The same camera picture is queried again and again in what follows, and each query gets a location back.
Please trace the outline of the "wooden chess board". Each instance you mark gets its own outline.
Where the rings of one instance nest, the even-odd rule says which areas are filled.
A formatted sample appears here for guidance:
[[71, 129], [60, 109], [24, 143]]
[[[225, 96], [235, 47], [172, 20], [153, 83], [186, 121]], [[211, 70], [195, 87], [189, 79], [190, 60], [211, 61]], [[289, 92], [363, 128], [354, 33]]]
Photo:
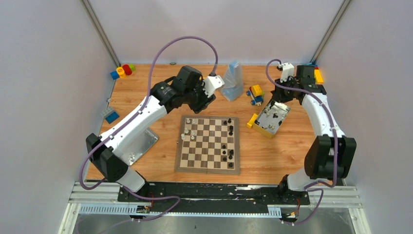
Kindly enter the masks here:
[[175, 171], [239, 175], [239, 133], [237, 117], [182, 116]]

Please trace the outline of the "yellow tin with chess pieces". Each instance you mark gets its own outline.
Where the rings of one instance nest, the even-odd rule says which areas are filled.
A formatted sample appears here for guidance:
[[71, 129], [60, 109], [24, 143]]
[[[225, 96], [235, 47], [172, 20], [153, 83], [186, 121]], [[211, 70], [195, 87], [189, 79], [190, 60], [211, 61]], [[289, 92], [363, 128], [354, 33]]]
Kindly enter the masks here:
[[271, 100], [258, 114], [252, 129], [271, 139], [285, 121], [290, 110], [291, 108], [286, 104]]

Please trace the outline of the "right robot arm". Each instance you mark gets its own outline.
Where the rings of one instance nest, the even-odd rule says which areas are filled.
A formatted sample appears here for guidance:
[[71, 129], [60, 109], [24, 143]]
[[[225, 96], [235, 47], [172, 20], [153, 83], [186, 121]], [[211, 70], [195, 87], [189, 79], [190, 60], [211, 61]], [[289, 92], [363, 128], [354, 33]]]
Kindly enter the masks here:
[[278, 197], [288, 204], [297, 198], [298, 192], [318, 184], [332, 188], [339, 179], [346, 178], [357, 143], [354, 138], [347, 137], [335, 121], [327, 92], [315, 78], [314, 66], [294, 67], [291, 63], [280, 62], [277, 69], [282, 74], [273, 81], [272, 100], [286, 103], [297, 99], [305, 109], [315, 134], [303, 168], [285, 175], [280, 182]]

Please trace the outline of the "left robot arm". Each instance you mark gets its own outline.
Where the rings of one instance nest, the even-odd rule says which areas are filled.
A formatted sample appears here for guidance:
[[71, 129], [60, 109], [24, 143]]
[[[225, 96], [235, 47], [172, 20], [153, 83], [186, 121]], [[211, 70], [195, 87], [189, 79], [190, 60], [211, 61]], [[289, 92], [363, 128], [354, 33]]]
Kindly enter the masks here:
[[127, 187], [135, 200], [146, 200], [149, 196], [146, 180], [128, 162], [137, 141], [154, 122], [183, 104], [196, 114], [201, 112], [213, 102], [215, 91], [223, 85], [219, 75], [203, 78], [197, 69], [183, 66], [176, 76], [155, 84], [150, 94], [112, 129], [86, 138], [89, 161], [109, 182]]

